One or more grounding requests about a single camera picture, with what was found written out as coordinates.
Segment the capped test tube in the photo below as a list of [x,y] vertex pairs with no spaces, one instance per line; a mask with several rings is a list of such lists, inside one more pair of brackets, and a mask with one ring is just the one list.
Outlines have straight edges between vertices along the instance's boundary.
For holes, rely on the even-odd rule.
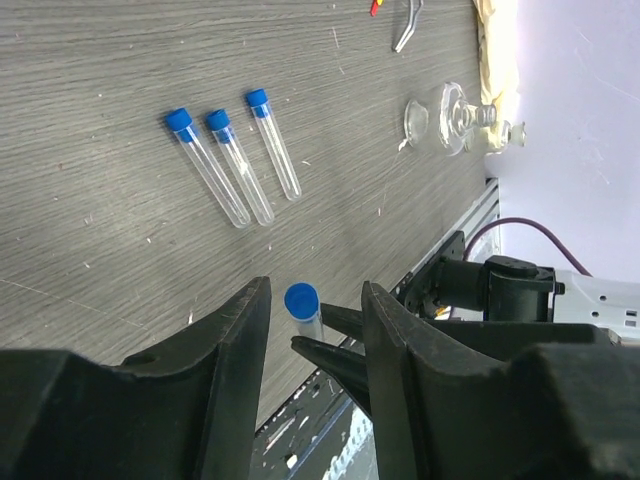
[[248,157],[237,139],[231,120],[224,109],[215,110],[206,116],[218,146],[238,182],[257,222],[261,226],[272,226],[275,214]]
[[231,224],[238,229],[248,227],[251,223],[249,212],[211,149],[202,140],[188,111],[185,108],[173,110],[165,116],[165,121]]
[[266,91],[264,89],[249,91],[245,94],[245,99],[267,147],[286,198],[290,201],[300,200],[302,197],[301,186]]

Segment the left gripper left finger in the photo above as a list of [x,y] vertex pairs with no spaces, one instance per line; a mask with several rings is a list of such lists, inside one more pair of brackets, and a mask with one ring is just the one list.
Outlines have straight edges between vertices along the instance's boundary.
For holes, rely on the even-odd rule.
[[5,479],[245,479],[271,313],[266,277],[118,366],[1,354]]

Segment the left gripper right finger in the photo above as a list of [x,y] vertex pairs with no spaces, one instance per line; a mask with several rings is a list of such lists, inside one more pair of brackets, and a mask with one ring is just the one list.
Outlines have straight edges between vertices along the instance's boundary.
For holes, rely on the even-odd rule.
[[501,361],[361,293],[383,479],[635,479],[639,352],[537,344]]

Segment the clear test tube blue cap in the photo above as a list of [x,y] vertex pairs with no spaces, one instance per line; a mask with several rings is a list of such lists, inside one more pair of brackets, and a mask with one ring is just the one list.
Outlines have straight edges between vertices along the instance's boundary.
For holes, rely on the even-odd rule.
[[299,335],[317,341],[324,340],[320,299],[312,285],[304,282],[291,285],[285,292],[284,305]]

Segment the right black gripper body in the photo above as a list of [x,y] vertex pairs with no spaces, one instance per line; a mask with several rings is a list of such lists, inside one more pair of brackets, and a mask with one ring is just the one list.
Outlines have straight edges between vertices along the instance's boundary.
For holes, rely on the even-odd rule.
[[461,344],[497,360],[509,360],[535,344],[609,346],[607,333],[590,324],[427,321]]

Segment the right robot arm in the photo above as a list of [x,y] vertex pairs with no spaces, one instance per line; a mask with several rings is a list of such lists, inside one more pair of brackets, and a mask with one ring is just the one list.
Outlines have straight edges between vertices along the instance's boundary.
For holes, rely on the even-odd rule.
[[303,336],[292,347],[375,419],[629,423],[639,350],[615,345],[598,311],[567,308],[582,282],[505,256],[440,257],[395,296],[369,285],[359,311],[324,307],[363,354]]

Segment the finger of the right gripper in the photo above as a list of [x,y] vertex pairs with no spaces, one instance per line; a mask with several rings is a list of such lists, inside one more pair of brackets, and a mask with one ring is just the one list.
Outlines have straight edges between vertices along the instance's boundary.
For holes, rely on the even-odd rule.
[[363,355],[304,336],[294,336],[291,348],[331,376],[366,415],[371,414],[367,367]]
[[354,340],[362,340],[363,315],[359,310],[322,303],[320,305],[323,323],[329,328]]

